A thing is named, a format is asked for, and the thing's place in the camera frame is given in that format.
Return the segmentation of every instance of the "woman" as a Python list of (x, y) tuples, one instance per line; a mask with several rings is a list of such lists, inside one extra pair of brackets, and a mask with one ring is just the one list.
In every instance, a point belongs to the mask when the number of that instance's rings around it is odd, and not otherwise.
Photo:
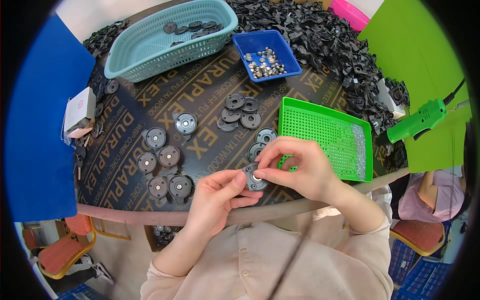
[[(276, 169), (283, 154), (293, 156)], [(276, 299), (389, 299), (389, 223), (379, 206), (340, 181), (314, 141), (280, 136), (256, 161), (255, 177), (334, 205), (350, 225), (350, 238), (336, 249), (306, 240)], [(246, 182), (241, 170), (198, 181), (185, 227), (150, 263), (142, 299), (267, 298), (299, 237), (264, 222), (224, 228), (232, 208), (263, 195)]]
[(412, 173), (390, 183), (392, 218), (429, 223), (444, 222), (464, 212), (465, 175), (442, 170)]

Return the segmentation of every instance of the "shoe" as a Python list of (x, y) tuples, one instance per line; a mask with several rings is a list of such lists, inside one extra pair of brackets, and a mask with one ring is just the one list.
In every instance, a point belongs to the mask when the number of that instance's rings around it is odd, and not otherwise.
[(89, 254), (84, 254), (80, 257), (83, 264), (93, 264), (93, 259)]
[(110, 274), (107, 272), (107, 270), (105, 269), (105, 267), (101, 263), (96, 263), (92, 268), (96, 272), (96, 278), (97, 279), (98, 278), (104, 278), (111, 285), (115, 285), (115, 283), (113, 283), (112, 276), (110, 276)]

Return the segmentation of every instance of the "blue partition board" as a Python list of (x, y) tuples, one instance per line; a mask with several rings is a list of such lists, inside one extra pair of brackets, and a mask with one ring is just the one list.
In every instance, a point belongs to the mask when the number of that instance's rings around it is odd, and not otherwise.
[(95, 58), (51, 15), (25, 57), (7, 117), (2, 175), (14, 222), (76, 214), (73, 148), (60, 132), (68, 98), (85, 89), (94, 65)]

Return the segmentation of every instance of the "green partition board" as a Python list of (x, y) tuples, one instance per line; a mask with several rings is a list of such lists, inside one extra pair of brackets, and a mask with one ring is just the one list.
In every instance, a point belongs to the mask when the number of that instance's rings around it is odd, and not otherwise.
[[(358, 39), (368, 39), (369, 52), (377, 55), (385, 77), (405, 82), (412, 112), (429, 99), (445, 98), (464, 78), (447, 35), (419, 0), (385, 0)], [(465, 84), (447, 109), (467, 99)], [(417, 141), (404, 139), (410, 171), (463, 164), (465, 122), (470, 118), (470, 106), (465, 106)]]

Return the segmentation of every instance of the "woman's right hand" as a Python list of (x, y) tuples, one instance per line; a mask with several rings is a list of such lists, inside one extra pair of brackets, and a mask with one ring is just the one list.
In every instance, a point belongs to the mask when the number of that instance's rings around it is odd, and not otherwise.
[[(278, 162), (283, 155), (288, 157), (281, 169)], [(302, 140), (291, 136), (279, 136), (270, 142), (255, 159), (257, 178), (296, 190), (305, 198), (335, 205), (332, 196), (342, 184), (334, 173), (328, 158), (316, 141)], [(298, 166), (295, 172), (290, 167)]]

